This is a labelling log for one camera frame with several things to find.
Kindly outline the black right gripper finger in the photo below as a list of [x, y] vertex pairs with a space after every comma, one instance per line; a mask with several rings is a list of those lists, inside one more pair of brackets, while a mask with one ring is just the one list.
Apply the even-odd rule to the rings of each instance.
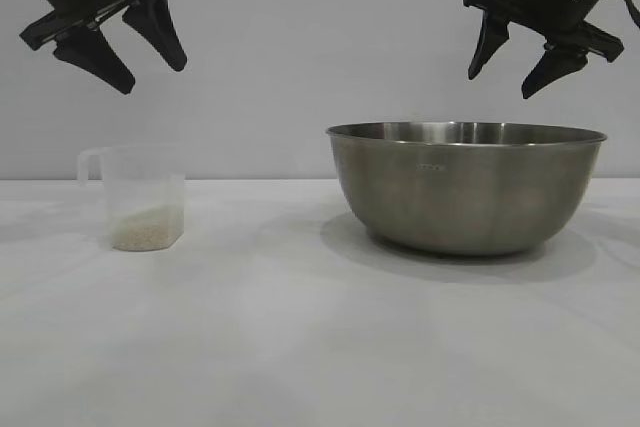
[[510, 17], [505, 12], [485, 11], [474, 55], [468, 67], [468, 79], [474, 80], [493, 55], [510, 38]]
[[551, 83], [582, 70], [588, 63], [587, 55], [581, 47], [547, 42], [541, 59], [522, 83], [523, 98], [529, 99]]

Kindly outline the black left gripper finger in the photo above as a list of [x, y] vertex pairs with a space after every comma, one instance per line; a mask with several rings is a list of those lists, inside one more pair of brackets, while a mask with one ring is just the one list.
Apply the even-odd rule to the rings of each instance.
[[142, 36], [174, 71], [182, 71], [187, 55], [180, 43], [168, 0], [134, 0], [122, 16], [125, 24]]
[[128, 95], [135, 78], [107, 42], [100, 29], [81, 26], [56, 39], [53, 55], [60, 61], [78, 67], [115, 90]]

